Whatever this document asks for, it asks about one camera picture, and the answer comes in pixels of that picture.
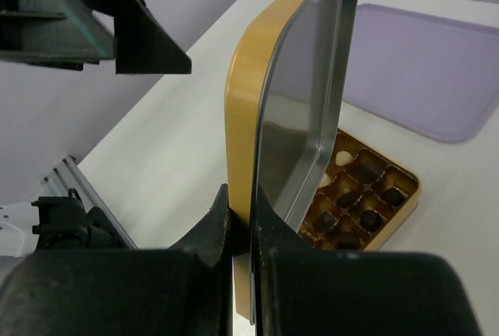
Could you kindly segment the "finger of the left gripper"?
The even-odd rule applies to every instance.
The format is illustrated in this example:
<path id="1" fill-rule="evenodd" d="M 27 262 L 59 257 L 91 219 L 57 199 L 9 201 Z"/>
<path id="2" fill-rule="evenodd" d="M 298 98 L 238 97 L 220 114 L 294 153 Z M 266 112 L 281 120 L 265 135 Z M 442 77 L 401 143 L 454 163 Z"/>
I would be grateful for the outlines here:
<path id="1" fill-rule="evenodd" d="M 81 0 L 1 0 L 1 60 L 80 71 L 116 58 L 113 34 Z"/>
<path id="2" fill-rule="evenodd" d="M 96 10 L 113 18 L 115 71 L 124 75 L 182 75 L 190 57 L 167 34 L 145 0 L 96 0 Z"/>

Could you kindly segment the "gold chocolate box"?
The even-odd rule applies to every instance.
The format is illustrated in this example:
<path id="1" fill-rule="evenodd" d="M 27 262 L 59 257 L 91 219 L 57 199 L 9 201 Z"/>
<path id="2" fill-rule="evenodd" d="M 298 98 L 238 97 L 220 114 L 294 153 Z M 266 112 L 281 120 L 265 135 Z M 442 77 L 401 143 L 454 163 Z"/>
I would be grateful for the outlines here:
<path id="1" fill-rule="evenodd" d="M 342 167 L 334 163 L 336 153 L 340 150 L 347 150 L 353 156 L 352 163 Z M 355 168 L 365 161 L 384 169 L 382 175 L 369 184 L 362 184 L 352 175 Z M 325 173 L 331 177 L 331 184 L 317 189 L 299 228 L 299 236 L 316 249 L 339 250 L 336 248 L 338 235 L 341 232 L 352 232 L 361 240 L 361 246 L 356 250 L 377 250 L 416 209 L 419 201 L 421 183 L 415 174 L 344 130 L 338 130 L 334 151 Z M 405 196 L 405 202 L 400 207 L 392 207 L 380 198 L 389 188 L 399 189 Z M 337 199 L 352 190 L 362 193 L 358 201 L 349 208 L 337 207 Z M 383 219 L 383 225 L 375 232 L 368 232 L 359 225 L 360 216 L 366 210 L 376 211 Z M 325 211 L 335 216 L 338 222 L 330 231 L 317 233 L 313 222 Z"/>

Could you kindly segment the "silver tin lid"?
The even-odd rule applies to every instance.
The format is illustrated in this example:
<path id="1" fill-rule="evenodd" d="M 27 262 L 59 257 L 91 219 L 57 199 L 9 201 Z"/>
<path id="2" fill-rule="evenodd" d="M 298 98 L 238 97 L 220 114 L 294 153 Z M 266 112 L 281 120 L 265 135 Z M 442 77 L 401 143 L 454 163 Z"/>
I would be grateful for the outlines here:
<path id="1" fill-rule="evenodd" d="M 264 238 L 297 233 L 334 149 L 358 0 L 274 0 L 245 29 L 225 85 L 228 205 L 240 224 L 238 312 L 258 327 Z"/>

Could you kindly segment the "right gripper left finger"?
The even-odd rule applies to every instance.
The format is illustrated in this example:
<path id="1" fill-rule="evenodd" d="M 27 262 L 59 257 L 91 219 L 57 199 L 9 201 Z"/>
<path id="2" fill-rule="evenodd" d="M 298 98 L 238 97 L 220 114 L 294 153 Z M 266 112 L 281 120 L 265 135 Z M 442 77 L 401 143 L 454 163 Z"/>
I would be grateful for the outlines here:
<path id="1" fill-rule="evenodd" d="M 156 335 L 232 334 L 231 225 L 223 184 L 206 215 L 161 252 Z"/>

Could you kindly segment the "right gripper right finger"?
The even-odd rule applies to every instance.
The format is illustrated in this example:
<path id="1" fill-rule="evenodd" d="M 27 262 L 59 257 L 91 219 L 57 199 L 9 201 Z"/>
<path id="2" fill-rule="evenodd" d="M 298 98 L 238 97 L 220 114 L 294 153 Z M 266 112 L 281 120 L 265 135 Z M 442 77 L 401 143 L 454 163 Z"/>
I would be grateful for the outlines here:
<path id="1" fill-rule="evenodd" d="M 331 254 L 312 248 L 274 212 L 262 189 L 251 211 L 258 335 L 325 335 Z"/>

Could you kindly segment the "dark chocolate piece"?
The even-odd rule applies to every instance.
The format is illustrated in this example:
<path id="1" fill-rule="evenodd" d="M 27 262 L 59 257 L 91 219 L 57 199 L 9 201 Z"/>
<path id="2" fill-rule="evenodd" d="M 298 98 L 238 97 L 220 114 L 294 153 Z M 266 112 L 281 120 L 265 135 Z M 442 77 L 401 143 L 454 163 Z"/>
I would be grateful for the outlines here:
<path id="1" fill-rule="evenodd" d="M 313 222 L 313 228 L 317 233 L 324 234 L 330 231 L 337 222 L 338 219 L 335 216 L 325 211 Z"/>
<path id="2" fill-rule="evenodd" d="M 352 175 L 362 184 L 369 184 L 375 182 L 382 175 L 383 170 L 375 163 L 365 161 L 355 168 Z"/>
<path id="3" fill-rule="evenodd" d="M 352 190 L 348 193 L 344 193 L 337 199 L 336 205 L 337 207 L 340 208 L 349 208 L 358 201 L 361 195 L 362 193 L 357 192 L 355 190 Z"/>
<path id="4" fill-rule="evenodd" d="M 380 198 L 392 207 L 400 207 L 405 202 L 405 196 L 396 188 L 386 189 Z"/>
<path id="5" fill-rule="evenodd" d="M 336 248 L 356 250 L 361 246 L 361 240 L 358 235 L 352 232 L 341 232 L 338 235 Z"/>
<path id="6" fill-rule="evenodd" d="M 359 219 L 359 225 L 368 232 L 375 232 L 383 225 L 383 219 L 374 210 L 366 210 Z"/>

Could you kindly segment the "white chocolate piece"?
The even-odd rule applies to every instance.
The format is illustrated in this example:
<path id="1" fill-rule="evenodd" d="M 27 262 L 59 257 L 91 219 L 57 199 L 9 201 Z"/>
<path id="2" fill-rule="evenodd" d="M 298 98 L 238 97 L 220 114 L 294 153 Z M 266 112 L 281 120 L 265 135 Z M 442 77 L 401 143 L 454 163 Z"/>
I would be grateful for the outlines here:
<path id="1" fill-rule="evenodd" d="M 353 156 L 347 150 L 340 150 L 339 152 L 336 153 L 334 163 L 338 167 L 342 167 L 349 163 L 352 163 L 352 161 L 353 161 Z"/>
<path id="2" fill-rule="evenodd" d="M 324 173 L 321 180 L 320 180 L 320 184 L 319 184 L 318 188 L 319 189 L 324 188 L 330 184 L 331 184 L 331 177 L 329 176 L 328 173 Z"/>

